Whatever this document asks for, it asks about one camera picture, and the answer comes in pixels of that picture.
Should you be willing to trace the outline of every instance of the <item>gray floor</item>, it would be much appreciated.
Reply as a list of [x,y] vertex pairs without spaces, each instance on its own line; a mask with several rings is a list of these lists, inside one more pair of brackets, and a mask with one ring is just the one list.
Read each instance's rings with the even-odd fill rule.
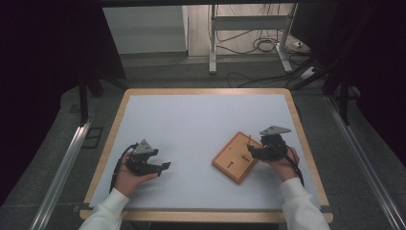
[[[209,74],[205,58],[183,56],[123,57],[127,75],[121,80],[136,88],[175,87],[238,87],[250,80],[283,75],[275,56],[221,57],[217,74]],[[124,91],[105,80],[92,132],[102,128],[101,139],[88,139],[79,152],[47,229],[78,229],[83,222],[78,208],[82,205],[88,186],[98,164],[110,127],[116,116]],[[300,112],[302,125],[310,145],[328,200],[334,213],[331,229],[393,229],[372,189],[360,170],[348,143],[334,120],[321,92],[323,80],[292,91]],[[284,87],[286,80],[262,80],[244,87]],[[40,206],[59,164],[69,147],[79,124],[79,91],[74,88],[61,98],[61,109],[37,152],[9,198],[0,209],[1,229],[28,229]],[[392,196],[403,216],[406,214],[405,168],[388,146],[374,132],[356,107],[349,103],[350,127],[368,154],[374,169]],[[182,223],[152,223],[150,229],[272,229],[269,224],[207,225]],[[135,229],[124,222],[122,229]]]

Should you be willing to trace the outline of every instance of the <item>metal frame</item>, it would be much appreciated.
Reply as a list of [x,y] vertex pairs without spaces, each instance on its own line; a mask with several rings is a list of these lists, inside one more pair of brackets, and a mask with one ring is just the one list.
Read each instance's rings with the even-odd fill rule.
[[92,124],[93,117],[97,107],[97,99],[93,99],[89,105],[89,116],[86,123],[79,126],[65,156],[57,169],[54,180],[52,181],[47,194],[42,200],[41,206],[39,207],[34,220],[29,229],[45,229],[48,221],[55,209],[57,200],[65,186],[65,182],[72,170],[75,160],[80,151],[80,147],[83,144],[86,133]]
[[361,145],[358,143],[355,135],[352,133],[350,126],[348,126],[339,114],[338,104],[335,102],[334,96],[325,96],[327,104],[330,106],[330,111],[333,114],[335,121],[337,122],[343,136],[345,137],[355,159],[362,171],[364,173],[370,187],[378,200],[383,212],[385,213],[389,223],[392,225],[393,229],[404,230],[406,229],[406,224],[404,217],[400,214],[398,208],[396,207],[394,201],[391,198],[391,194],[386,190],[385,186],[379,179],[379,176],[375,172],[367,154],[362,149]]
[[211,16],[211,45],[210,66],[211,74],[216,73],[216,49],[214,33],[216,31],[244,31],[244,30],[283,30],[281,42],[276,44],[276,50],[286,73],[292,73],[292,67],[284,51],[290,26],[292,25],[297,4],[293,4],[288,15],[255,15],[255,16],[216,16],[215,5],[212,5]]

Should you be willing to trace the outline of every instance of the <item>table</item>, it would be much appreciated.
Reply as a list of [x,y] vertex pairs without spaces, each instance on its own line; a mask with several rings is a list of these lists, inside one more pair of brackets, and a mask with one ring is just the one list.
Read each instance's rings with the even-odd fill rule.
[[[323,184],[320,180],[317,172],[317,167],[314,163],[309,145],[305,138],[305,133],[299,120],[296,107],[293,103],[293,99],[290,92],[286,89],[225,89],[225,88],[213,88],[213,89],[129,89],[125,92],[122,103],[118,110],[117,116],[108,135],[106,144],[101,154],[99,165],[95,171],[93,180],[88,189],[88,193],[83,203],[90,203],[92,200],[97,186],[101,181],[102,174],[106,168],[106,163],[110,152],[114,149],[114,144],[118,132],[120,131],[120,124],[124,118],[125,110],[128,106],[131,96],[219,96],[219,95],[231,95],[231,96],[283,96],[286,100],[288,111],[292,118],[292,124],[297,132],[298,141],[303,150],[304,158],[303,162],[306,162],[309,174],[311,175],[314,188],[317,191],[321,210],[327,222],[332,221],[332,212],[329,210],[329,204],[326,193],[323,188]],[[91,215],[91,210],[82,209],[80,211],[80,217],[87,219]],[[126,220],[138,220],[138,221],[183,221],[183,222],[285,222],[282,210],[194,210],[194,209],[137,209],[126,210],[124,212],[124,219]]]
[[[292,25],[297,4],[293,4],[288,15],[254,15],[254,16],[217,16],[215,5],[212,5],[211,35],[217,31],[248,31],[248,30],[283,30],[281,42],[275,44],[285,73],[292,73],[292,66],[284,50],[287,36]],[[211,39],[209,55],[209,71],[216,73],[215,39]]]

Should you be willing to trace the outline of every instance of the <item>metal stand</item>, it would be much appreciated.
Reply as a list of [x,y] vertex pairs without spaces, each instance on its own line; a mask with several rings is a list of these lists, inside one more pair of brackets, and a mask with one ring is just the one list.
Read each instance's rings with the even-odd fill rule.
[[276,50],[286,73],[292,72],[289,60],[284,51],[290,26],[293,21],[297,4],[293,4],[288,15],[255,15],[255,16],[216,16],[215,5],[212,5],[210,44],[210,73],[216,73],[216,53],[214,33],[217,31],[245,31],[245,30],[283,30],[281,42]]
[[102,85],[99,82],[98,76],[104,80],[110,82],[113,85],[118,86],[122,90],[127,90],[129,87],[116,79],[107,77],[100,71],[93,70],[92,73],[84,72],[82,70],[79,73],[79,100],[80,100],[80,127],[83,127],[88,121],[88,105],[87,105],[87,88],[91,94],[95,97],[100,97],[103,93]]

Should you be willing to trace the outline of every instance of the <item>white sleeve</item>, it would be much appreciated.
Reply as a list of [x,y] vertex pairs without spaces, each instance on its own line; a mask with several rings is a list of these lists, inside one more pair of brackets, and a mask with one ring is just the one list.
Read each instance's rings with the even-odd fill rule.
[[120,229],[122,211],[128,201],[128,197],[113,189],[107,199],[93,209],[93,214],[81,225],[80,230]]
[[284,196],[282,210],[287,229],[329,229],[323,214],[315,206],[313,195],[305,190],[298,177],[284,181],[281,191]]

